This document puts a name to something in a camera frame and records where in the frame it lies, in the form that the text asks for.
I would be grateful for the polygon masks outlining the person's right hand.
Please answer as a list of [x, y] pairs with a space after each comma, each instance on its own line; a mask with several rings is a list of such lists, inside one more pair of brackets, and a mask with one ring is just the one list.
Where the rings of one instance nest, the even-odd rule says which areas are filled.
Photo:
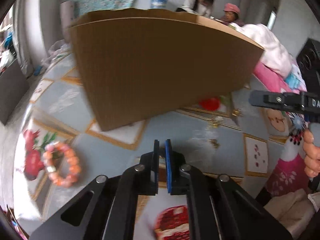
[[313, 134], [306, 129], [304, 131], [303, 150], [305, 152], [305, 173], [310, 178], [315, 178], [319, 175], [319, 147], [313, 144]]

